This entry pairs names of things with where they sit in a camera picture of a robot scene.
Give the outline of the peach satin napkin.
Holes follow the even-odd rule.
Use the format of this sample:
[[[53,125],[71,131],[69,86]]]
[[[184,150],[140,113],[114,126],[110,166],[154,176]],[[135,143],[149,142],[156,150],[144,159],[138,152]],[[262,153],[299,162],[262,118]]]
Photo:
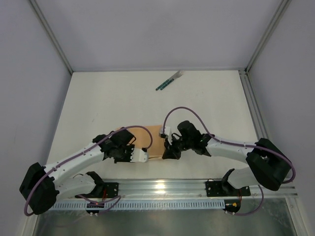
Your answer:
[[[134,145],[134,148],[146,151],[150,161],[162,158],[165,150],[164,139],[159,136],[160,128],[160,125],[121,127],[115,131],[112,137],[118,141],[119,147]]]

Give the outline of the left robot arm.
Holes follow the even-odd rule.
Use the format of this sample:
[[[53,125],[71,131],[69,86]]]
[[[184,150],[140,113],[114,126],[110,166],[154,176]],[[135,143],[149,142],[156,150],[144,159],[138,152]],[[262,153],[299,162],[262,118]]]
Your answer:
[[[48,211],[58,200],[77,195],[96,197],[104,182],[96,172],[75,178],[79,171],[108,158],[115,162],[130,161],[134,154],[135,136],[127,129],[96,136],[85,147],[60,161],[41,165],[32,164],[20,185],[19,191],[26,203],[26,216]]]

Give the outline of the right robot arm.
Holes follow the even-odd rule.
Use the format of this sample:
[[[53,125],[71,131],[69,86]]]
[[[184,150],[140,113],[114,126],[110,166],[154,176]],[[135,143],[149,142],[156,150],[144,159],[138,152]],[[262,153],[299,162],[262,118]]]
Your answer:
[[[164,139],[163,159],[180,159],[184,151],[192,150],[198,155],[225,157],[247,164],[242,169],[232,168],[222,177],[220,186],[224,194],[231,196],[243,187],[261,185],[277,191],[291,170],[291,163],[268,139],[261,138],[255,143],[232,142],[226,139],[202,134],[185,120],[173,133],[163,126],[159,136]]]

